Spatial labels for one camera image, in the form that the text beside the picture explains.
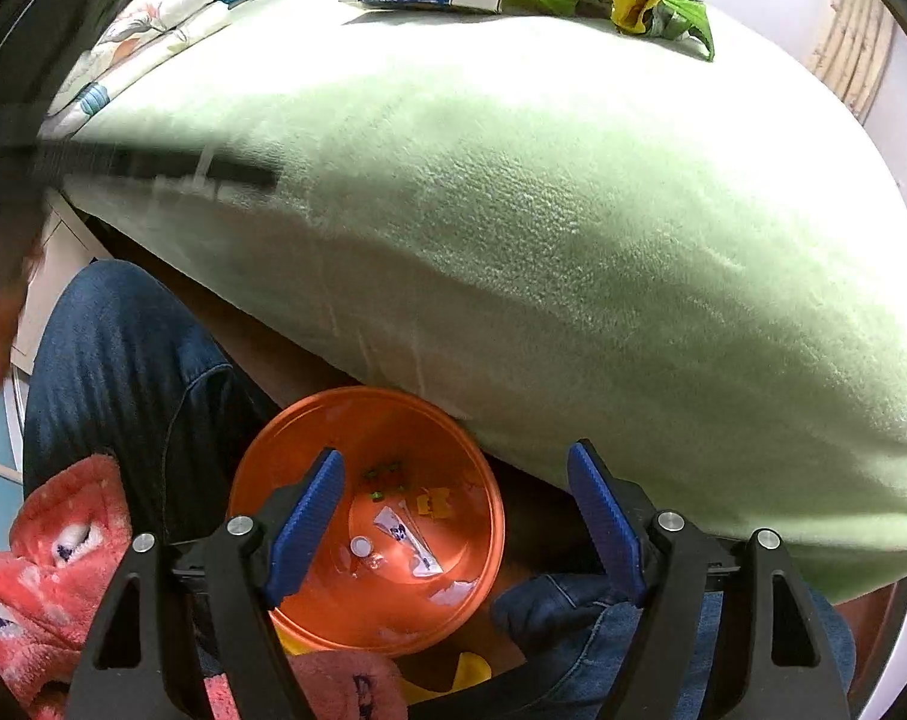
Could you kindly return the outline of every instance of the orange bucket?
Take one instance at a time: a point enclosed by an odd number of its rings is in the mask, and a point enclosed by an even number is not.
[[[503,502],[479,447],[413,395],[330,389],[260,432],[236,471],[231,516],[255,514],[325,446],[343,455],[344,496],[300,591],[270,613],[282,640],[388,658],[444,640],[489,594],[503,557]],[[391,514],[407,538],[385,527]]]

